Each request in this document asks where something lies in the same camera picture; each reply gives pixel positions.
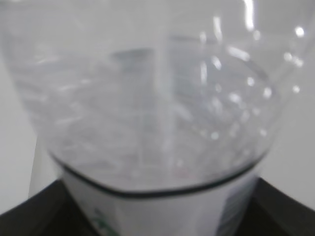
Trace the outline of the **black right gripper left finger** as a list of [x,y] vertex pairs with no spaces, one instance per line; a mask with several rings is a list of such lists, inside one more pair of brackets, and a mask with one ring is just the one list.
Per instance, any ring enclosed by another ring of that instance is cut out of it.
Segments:
[[2,236],[96,236],[60,180],[0,215]]

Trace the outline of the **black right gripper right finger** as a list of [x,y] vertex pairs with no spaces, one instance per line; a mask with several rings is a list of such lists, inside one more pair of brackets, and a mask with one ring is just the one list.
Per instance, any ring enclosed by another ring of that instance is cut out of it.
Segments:
[[259,179],[237,236],[315,236],[315,211]]

